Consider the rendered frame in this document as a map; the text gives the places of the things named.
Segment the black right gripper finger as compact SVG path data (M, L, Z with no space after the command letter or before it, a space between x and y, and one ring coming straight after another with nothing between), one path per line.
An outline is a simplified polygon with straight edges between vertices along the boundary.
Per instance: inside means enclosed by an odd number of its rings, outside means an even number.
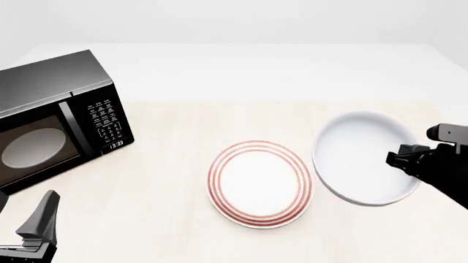
M419 163L424 157L424 153L397 154L389 152L385 163L393 168L398 168L409 176L417 176L419 173Z
M430 152L432 149L429 146L425 145L409 145L409 144L401 144L399 146L399 155L410 155L413 153L425 153Z

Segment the white microwave turntable plate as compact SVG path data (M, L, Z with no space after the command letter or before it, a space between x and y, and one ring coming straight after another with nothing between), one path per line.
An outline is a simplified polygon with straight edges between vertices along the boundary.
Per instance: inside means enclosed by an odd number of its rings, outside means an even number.
M3 150L2 163L14 169L31 168L52 159L66 143L59 129L37 129L17 137Z

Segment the black microwave oven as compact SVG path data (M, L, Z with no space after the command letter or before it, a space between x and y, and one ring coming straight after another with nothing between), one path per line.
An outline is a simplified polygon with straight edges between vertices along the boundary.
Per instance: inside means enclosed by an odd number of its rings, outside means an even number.
M17 137L59 129L62 150L31 168L1 161ZM0 70L0 191L11 195L134 142L114 82L90 50Z

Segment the white plate with red rings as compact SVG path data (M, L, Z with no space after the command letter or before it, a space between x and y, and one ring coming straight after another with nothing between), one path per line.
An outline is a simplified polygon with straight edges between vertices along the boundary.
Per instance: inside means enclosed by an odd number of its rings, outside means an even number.
M292 150L265 140L225 148L208 169L207 195L225 218L253 229L292 223L312 200L313 180Z

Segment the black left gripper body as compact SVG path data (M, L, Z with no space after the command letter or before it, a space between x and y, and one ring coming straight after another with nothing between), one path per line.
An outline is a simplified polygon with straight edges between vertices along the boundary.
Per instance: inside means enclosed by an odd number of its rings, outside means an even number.
M51 263L57 247L40 239L26 239L22 245L0 245L0 263Z

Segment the white bowl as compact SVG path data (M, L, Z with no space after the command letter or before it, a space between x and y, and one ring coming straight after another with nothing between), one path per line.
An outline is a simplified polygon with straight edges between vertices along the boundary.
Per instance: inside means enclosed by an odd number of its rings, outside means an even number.
M386 163L402 144L417 144L401 122L369 111L351 111L332 118L317 135L312 150L314 170L324 186L340 199L382 207L409 197L420 181Z

